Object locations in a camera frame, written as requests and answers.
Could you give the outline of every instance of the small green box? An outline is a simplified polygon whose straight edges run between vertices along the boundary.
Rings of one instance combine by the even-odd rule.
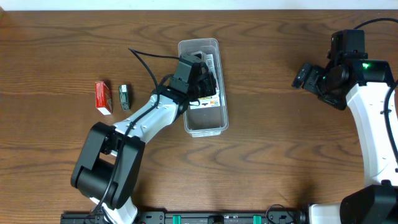
[[[130,110],[129,91],[127,85],[119,86],[119,97],[122,110]]]

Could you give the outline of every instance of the wood grain surface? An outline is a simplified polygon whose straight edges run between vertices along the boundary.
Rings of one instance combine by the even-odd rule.
[[[93,204],[70,186],[88,131],[131,115],[154,88],[128,47],[177,55],[181,40],[220,43],[229,129],[192,138],[183,120],[147,145],[133,201],[169,211],[265,210],[340,202],[363,188],[349,110],[290,85],[304,62],[326,65],[332,33],[397,11],[6,12],[0,26],[0,222],[59,223]],[[398,26],[364,28],[370,58],[398,73]],[[144,60],[158,79],[174,60]],[[95,108],[109,80],[114,113]],[[118,85],[134,91],[131,111]]]

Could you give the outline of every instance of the white backdrop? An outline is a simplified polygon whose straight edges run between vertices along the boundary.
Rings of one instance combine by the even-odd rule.
[[[398,9],[398,0],[0,0],[4,10]]]

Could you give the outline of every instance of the red and white box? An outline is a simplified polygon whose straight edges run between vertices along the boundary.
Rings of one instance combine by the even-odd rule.
[[[95,106],[103,115],[112,114],[112,93],[104,82],[95,83]]]

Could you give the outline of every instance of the plastic container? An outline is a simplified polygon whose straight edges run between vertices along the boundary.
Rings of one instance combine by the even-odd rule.
[[[218,42],[214,38],[207,38],[183,40],[178,44],[179,55],[192,54],[197,51],[213,55],[216,79],[220,90],[220,105],[199,109],[188,107],[184,113],[185,130],[192,137],[216,136],[225,131],[229,125]]]

